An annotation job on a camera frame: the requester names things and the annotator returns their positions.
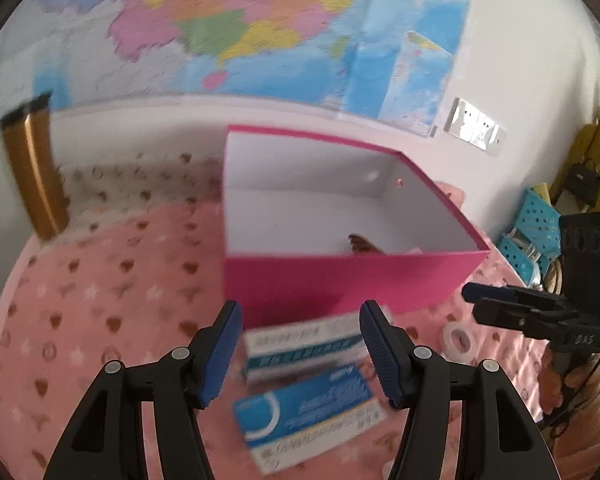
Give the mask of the bronze thermos tumbler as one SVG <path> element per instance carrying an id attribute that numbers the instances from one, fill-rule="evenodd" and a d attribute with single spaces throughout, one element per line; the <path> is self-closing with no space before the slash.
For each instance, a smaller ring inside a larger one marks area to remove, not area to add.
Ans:
<path id="1" fill-rule="evenodd" d="M 51 97 L 50 92 L 44 92 L 0 119 L 12 174 L 34 232 L 43 242 L 58 237 L 69 224 L 69 201 L 50 140 Z"/>

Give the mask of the white teal medicine box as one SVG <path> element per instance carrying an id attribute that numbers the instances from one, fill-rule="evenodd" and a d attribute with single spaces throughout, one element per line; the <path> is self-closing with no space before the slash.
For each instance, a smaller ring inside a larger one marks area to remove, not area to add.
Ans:
<path id="1" fill-rule="evenodd" d="M 358 312 L 247 330 L 244 346 L 247 384 L 318 373 L 368 355 Z"/>

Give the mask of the pink cardboard box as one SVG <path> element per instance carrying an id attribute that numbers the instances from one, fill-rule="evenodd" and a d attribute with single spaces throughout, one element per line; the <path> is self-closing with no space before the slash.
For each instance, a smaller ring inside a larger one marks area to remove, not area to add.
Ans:
<path id="1" fill-rule="evenodd" d="M 253 328 L 449 297 L 489 253 L 405 154 L 321 133 L 232 125 L 223 162 L 223 285 Z M 354 254 L 349 234 L 378 246 Z"/>

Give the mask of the white wall socket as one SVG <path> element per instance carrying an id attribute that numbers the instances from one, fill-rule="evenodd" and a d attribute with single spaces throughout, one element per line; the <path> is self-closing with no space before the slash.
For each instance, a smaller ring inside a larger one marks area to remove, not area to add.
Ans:
<path id="1" fill-rule="evenodd" d="M 455 98 L 443 130 L 490 156 L 498 156 L 506 130 L 468 101 Z"/>

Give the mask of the small clear tape roll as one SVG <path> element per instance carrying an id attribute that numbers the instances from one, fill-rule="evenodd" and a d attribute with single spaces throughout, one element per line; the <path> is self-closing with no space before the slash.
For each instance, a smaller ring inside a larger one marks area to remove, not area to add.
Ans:
<path id="1" fill-rule="evenodd" d="M 460 322 L 449 322 L 442 328 L 441 349 L 445 359 L 460 364 L 469 364 L 477 355 L 474 336 Z"/>

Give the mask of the blue perforated plastic basket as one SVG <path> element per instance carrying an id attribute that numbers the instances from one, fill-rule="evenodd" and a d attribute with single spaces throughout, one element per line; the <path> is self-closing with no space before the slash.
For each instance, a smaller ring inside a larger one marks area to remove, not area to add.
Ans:
<path id="1" fill-rule="evenodd" d="M 496 244 L 527 286 L 539 284 L 560 255 L 559 218 L 549 202 L 527 188 L 512 228 Z"/>

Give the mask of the blue medicine box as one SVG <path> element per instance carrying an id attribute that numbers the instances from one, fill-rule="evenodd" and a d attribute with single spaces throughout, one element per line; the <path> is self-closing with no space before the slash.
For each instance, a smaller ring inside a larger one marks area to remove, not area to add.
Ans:
<path id="1" fill-rule="evenodd" d="M 237 425 L 261 474 L 276 474 L 378 426 L 387 413 L 354 365 L 238 400 Z"/>

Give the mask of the brown wooden back scratcher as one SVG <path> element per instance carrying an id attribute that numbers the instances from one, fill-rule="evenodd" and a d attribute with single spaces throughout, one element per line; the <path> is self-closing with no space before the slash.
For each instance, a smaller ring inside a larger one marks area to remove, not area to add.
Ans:
<path id="1" fill-rule="evenodd" d="M 360 234 L 349 234 L 348 241 L 351 252 L 354 254 L 384 254 L 384 252 L 378 246 Z"/>

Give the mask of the pink patterned table cloth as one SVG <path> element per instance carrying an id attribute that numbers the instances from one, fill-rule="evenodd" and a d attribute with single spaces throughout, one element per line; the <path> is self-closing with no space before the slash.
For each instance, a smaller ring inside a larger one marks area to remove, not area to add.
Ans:
<path id="1" fill-rule="evenodd" d="M 70 228 L 30 239 L 0 300 L 0 459 L 14 479 L 43 479 L 73 410 L 102 366 L 157 361 L 188 344 L 222 307 L 222 157 L 132 157 L 60 168 Z M 460 289 L 399 314 L 415 342 L 441 351 L 442 330 L 460 322 L 475 338 L 471 364 L 500 362 L 534 418 L 545 342 L 479 326 Z M 221 396 L 201 414 L 217 479 L 381 479 L 396 455 L 405 412 L 388 407 L 370 360 L 361 372 L 386 419 L 359 437 L 262 477 L 232 413 L 246 396 L 238 349 Z"/>

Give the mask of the colourful wall map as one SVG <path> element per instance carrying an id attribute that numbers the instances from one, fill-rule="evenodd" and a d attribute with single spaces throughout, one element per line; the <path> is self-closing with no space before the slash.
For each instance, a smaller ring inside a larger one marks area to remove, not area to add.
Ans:
<path id="1" fill-rule="evenodd" d="M 470 0 L 23 0 L 0 42 L 0 110 L 228 94 L 428 136 Z"/>

